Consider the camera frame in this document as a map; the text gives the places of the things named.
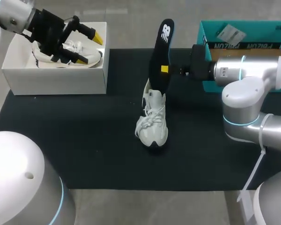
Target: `cable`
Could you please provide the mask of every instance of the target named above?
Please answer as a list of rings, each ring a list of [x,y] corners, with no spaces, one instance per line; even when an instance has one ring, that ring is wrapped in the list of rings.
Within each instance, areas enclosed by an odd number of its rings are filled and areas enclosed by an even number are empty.
[[[261,124],[260,124],[260,129],[259,129],[258,137],[259,137],[259,144],[260,144],[260,148],[261,148],[261,153],[260,153],[260,156],[259,156],[259,158],[258,158],[258,160],[257,160],[257,163],[255,164],[255,166],[254,166],[254,168],[253,168],[252,173],[250,174],[250,176],[249,176],[249,178],[248,178],[246,184],[244,185],[243,190],[240,191],[240,194],[239,194],[239,196],[238,196],[238,198],[237,198],[237,202],[240,201],[240,199],[242,198],[242,195],[243,195],[244,191],[247,190],[249,184],[251,183],[251,181],[252,181],[252,179],[253,179],[253,177],[254,177],[254,175],[255,175],[255,173],[256,173],[258,167],[259,167],[259,164],[260,164],[260,162],[261,162],[263,156],[266,154],[266,148],[263,146],[263,142],[262,142],[262,130],[263,130],[263,126],[264,126],[265,123],[266,123],[266,120],[267,120],[270,116],[272,116],[272,115],[273,115],[273,114],[270,114],[270,113],[267,114],[267,115],[263,118],[263,120],[262,120],[262,122],[261,122]]]

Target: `black insole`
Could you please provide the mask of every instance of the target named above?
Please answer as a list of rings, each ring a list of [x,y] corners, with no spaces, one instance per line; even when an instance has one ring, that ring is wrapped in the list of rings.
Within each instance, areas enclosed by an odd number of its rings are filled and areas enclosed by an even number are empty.
[[[170,74],[168,72],[162,72],[161,66],[170,65],[169,50],[173,33],[174,21],[172,19],[165,19],[159,27],[154,51],[149,63],[151,87],[154,90],[159,90],[162,94],[168,88]]]

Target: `shoelace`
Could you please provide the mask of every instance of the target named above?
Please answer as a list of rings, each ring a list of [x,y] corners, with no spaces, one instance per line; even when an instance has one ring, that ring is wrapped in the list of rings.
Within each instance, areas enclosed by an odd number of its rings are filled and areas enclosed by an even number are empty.
[[[81,53],[82,51],[82,43],[80,41],[77,41],[76,43],[72,40],[68,40],[65,43],[62,44],[64,46],[64,49],[67,49],[74,53]]]
[[[147,127],[150,127],[153,123],[161,123],[162,120],[162,110],[165,106],[161,107],[159,110],[150,109],[148,110],[148,106],[145,106],[145,117],[139,122],[139,124],[135,128],[135,136],[138,137],[137,132],[139,132],[141,129],[145,129]]]

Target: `white label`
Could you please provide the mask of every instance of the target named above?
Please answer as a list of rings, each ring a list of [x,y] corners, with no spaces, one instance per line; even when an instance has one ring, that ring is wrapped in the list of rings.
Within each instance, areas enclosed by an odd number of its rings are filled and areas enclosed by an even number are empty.
[[[247,36],[245,33],[228,24],[217,37],[232,46],[236,46],[245,36]]]
[[[168,25],[164,25],[163,26],[163,33],[161,34],[161,37],[163,38],[163,40],[168,43],[168,40],[169,40],[169,35],[170,35],[170,26]]]

